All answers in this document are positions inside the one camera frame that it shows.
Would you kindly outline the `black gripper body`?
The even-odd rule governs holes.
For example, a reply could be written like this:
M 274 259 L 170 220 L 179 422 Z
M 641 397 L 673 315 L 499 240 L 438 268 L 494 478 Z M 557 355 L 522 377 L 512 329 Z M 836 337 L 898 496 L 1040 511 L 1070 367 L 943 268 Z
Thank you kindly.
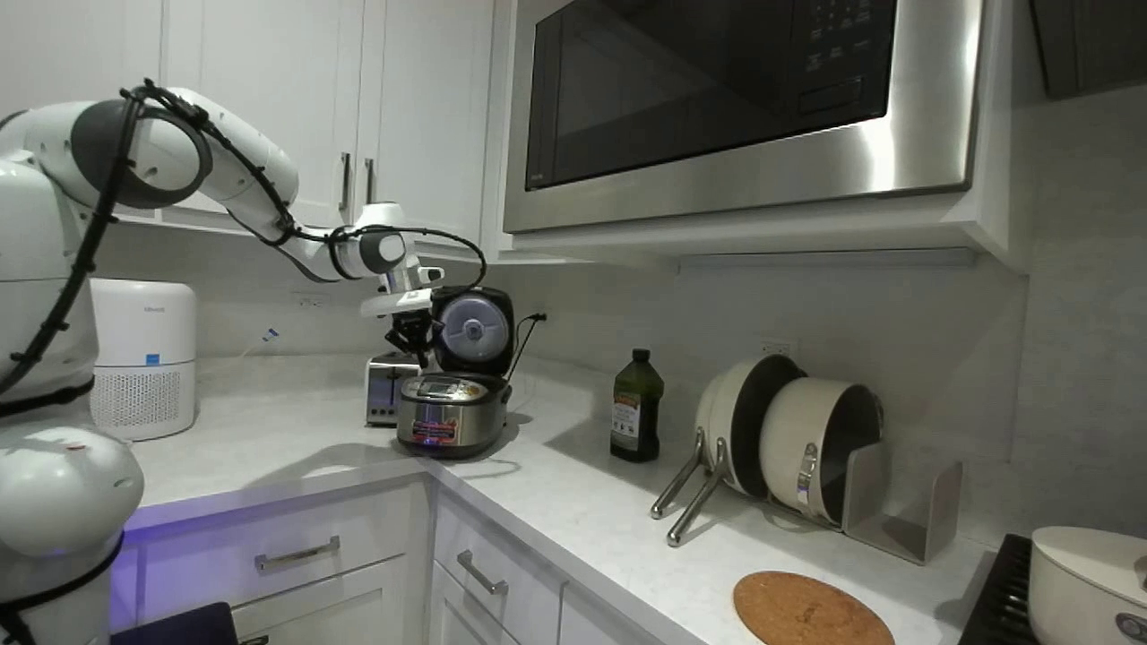
M 412 355 L 421 367 L 433 364 L 438 327 L 428 311 L 401 311 L 391 317 L 388 340 Z

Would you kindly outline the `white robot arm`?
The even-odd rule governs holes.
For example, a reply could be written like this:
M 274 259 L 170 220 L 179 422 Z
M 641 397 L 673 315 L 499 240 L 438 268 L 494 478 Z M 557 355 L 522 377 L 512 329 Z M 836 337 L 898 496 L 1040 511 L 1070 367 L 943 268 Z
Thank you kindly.
M 373 315 L 425 311 L 433 279 L 378 207 L 291 214 L 298 168 L 221 105 L 138 81 L 2 117 L 0 148 L 0 645 L 107 645 L 111 561 L 144 496 L 133 447 L 64 406 L 91 389 L 96 246 L 121 207 L 206 195 L 316 281 L 377 279 Z

